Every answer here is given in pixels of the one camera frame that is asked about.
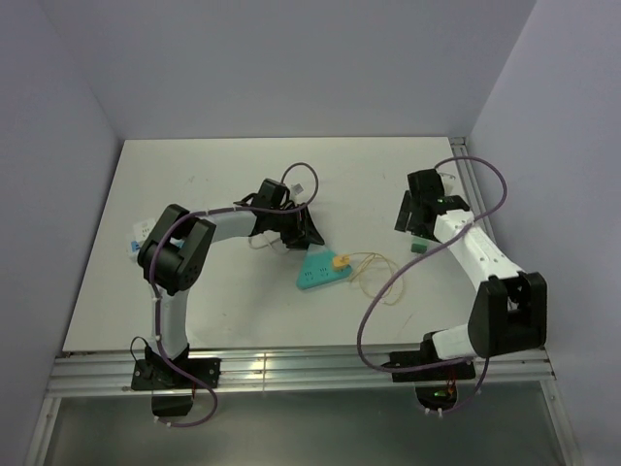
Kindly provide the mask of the green charger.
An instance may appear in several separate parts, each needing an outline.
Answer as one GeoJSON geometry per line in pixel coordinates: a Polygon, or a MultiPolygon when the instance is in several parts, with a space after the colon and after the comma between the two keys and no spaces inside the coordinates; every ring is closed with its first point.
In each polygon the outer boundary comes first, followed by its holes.
{"type": "Polygon", "coordinates": [[[429,249],[429,241],[425,238],[413,236],[410,251],[416,254],[423,254],[429,249]]]}

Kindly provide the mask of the teal triangular socket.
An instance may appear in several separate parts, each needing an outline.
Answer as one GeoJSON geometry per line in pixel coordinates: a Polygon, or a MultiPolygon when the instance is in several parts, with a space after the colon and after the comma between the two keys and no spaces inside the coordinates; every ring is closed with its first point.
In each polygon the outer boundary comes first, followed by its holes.
{"type": "Polygon", "coordinates": [[[296,286],[301,290],[308,290],[328,283],[347,279],[352,273],[350,265],[341,270],[333,266],[333,259],[337,254],[325,246],[310,245],[304,257],[296,286]]]}

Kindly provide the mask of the yellow charger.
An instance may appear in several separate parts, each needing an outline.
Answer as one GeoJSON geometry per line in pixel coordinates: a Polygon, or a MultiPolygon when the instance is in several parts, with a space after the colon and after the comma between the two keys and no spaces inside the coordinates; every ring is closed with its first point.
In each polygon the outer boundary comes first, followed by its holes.
{"type": "Polygon", "coordinates": [[[332,267],[335,272],[341,272],[350,266],[350,258],[347,254],[335,255],[332,258],[332,267]]]}

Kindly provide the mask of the white cube socket adapter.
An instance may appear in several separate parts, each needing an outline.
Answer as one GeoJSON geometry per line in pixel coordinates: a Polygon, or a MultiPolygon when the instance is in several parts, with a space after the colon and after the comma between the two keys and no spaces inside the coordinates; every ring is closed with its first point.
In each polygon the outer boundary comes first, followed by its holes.
{"type": "Polygon", "coordinates": [[[155,226],[154,218],[149,218],[149,219],[134,223],[132,225],[134,240],[137,243],[143,243],[148,238],[154,226],[155,226]]]}

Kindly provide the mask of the white colourful power strip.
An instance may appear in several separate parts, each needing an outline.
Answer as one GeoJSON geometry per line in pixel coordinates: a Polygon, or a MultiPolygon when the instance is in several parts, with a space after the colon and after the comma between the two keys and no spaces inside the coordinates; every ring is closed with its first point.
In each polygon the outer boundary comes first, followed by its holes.
{"type": "Polygon", "coordinates": [[[138,257],[138,253],[144,243],[137,243],[134,240],[133,231],[131,231],[126,235],[126,245],[127,245],[127,253],[132,261],[136,261],[138,257]]]}

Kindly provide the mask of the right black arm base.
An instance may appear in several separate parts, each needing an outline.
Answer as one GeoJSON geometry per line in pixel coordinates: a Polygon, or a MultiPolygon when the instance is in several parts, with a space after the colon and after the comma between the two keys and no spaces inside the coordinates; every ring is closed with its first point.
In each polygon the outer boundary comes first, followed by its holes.
{"type": "MultiPolygon", "coordinates": [[[[439,362],[432,355],[422,350],[393,351],[389,353],[383,368],[399,369],[417,367],[439,362]]],[[[399,373],[392,375],[393,383],[414,383],[415,394],[424,410],[444,413],[458,404],[459,381],[470,381],[475,378],[472,362],[451,363],[447,366],[425,369],[422,371],[399,373]]]]}

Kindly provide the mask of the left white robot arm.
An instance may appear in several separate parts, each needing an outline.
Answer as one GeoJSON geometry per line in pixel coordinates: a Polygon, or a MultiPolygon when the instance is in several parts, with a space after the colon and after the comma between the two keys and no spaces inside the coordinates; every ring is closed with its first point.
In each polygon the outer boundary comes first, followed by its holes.
{"type": "Polygon", "coordinates": [[[202,273],[211,245],[267,231],[279,234],[289,250],[325,244],[308,205],[295,203],[291,190],[271,179],[230,207],[192,213],[170,204],[155,222],[141,245],[138,264],[154,300],[153,351],[160,358],[153,374],[165,386],[178,387],[189,375],[189,364],[180,357],[189,349],[188,294],[202,273]]]}

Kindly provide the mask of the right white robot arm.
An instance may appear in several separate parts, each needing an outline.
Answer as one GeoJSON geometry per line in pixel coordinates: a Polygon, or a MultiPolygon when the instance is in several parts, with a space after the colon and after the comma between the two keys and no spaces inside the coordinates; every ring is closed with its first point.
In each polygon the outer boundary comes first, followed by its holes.
{"type": "Polygon", "coordinates": [[[449,195],[435,169],[408,174],[395,229],[448,245],[476,291],[467,323],[424,337],[422,372],[438,379],[454,359],[540,349],[547,337],[547,283],[501,252],[459,195],[449,195]]]}

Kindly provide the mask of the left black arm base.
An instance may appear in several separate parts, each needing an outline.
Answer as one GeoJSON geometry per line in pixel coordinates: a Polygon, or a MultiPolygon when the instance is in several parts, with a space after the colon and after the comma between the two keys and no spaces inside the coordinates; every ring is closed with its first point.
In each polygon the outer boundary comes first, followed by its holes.
{"type": "MultiPolygon", "coordinates": [[[[218,386],[220,365],[219,358],[190,358],[180,363],[184,372],[210,388],[218,386]]],[[[155,362],[139,359],[135,363],[130,388],[151,394],[151,412],[155,416],[177,420],[189,414],[199,385],[159,359],[155,362]]]]}

